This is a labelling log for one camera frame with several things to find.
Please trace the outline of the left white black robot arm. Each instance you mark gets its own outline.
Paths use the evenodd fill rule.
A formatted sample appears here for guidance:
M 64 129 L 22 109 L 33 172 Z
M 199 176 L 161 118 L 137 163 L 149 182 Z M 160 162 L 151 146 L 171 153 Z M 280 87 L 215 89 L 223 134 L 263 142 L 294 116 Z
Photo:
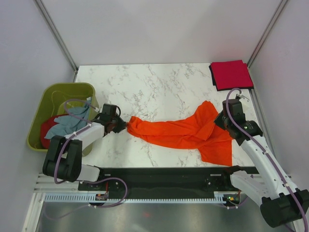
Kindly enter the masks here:
M 95 190 L 101 190 L 106 185 L 106 178 L 99 174 L 97 167 L 82 164 L 82 153 L 93 142 L 114 132 L 119 133 L 126 128 L 126 122 L 121 118 L 121 110 L 117 105 L 104 104 L 102 110 L 87 122 L 86 126 L 73 133 L 54 136 L 50 141 L 42 172 L 44 175 L 53 177 L 56 184 L 63 182 L 75 182 L 81 173 L 88 176 L 84 180 Z

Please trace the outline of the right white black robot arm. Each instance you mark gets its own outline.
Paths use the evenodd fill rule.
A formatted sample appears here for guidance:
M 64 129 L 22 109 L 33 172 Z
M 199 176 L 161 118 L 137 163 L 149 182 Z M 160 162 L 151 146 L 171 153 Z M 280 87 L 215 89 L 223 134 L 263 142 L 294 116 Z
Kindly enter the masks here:
M 300 190 L 272 152 L 267 150 L 263 132 L 255 121 L 246 120 L 241 101 L 238 98 L 223 101 L 223 109 L 214 122 L 247 153 L 263 180 L 261 184 L 240 167 L 233 166 L 221 178 L 222 187 L 244 192 L 259 206 L 262 217 L 270 227 L 302 219 L 305 231 L 308 231 L 306 212 L 309 191 Z

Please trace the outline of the orange t shirt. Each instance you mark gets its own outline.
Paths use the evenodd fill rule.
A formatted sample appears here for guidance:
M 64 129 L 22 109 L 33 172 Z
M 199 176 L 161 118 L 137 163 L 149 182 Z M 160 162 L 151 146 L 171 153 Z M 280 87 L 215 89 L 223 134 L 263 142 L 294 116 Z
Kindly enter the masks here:
M 193 115 L 182 120 L 149 122 L 132 116 L 127 132 L 158 146 L 197 149 L 203 162 L 232 166 L 232 138 L 215 125 L 217 116 L 214 105 L 204 101 Z

